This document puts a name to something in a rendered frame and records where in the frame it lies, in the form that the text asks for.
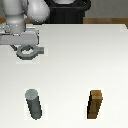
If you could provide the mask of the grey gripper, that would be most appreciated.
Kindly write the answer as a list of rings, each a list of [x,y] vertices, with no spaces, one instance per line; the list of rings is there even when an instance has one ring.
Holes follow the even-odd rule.
[[[0,24],[0,45],[37,45],[39,30],[27,27],[21,34],[11,34],[5,24]]]

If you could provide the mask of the grey loop with handle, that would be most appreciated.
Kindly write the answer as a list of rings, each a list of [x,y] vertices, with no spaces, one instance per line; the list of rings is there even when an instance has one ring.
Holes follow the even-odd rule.
[[[22,60],[32,60],[39,54],[43,53],[43,47],[38,47],[36,45],[21,45],[18,47],[16,55]]]

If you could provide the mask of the grey cylindrical peg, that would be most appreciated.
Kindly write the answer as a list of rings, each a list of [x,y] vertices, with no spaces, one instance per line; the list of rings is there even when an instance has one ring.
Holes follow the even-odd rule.
[[[42,116],[41,105],[38,92],[35,89],[29,89],[25,92],[25,99],[33,119],[40,119]]]

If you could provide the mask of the brown wooden block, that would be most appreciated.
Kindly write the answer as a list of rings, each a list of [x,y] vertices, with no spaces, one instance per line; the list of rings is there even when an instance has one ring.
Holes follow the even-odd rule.
[[[96,119],[103,97],[100,90],[91,90],[88,106],[87,106],[87,118],[88,119]]]

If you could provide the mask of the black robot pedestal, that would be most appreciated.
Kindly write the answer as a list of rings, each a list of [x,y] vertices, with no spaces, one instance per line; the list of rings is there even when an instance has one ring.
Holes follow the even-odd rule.
[[[90,9],[90,0],[75,0],[73,3],[60,4],[54,0],[45,0],[50,15],[46,24],[82,24],[85,12]]]

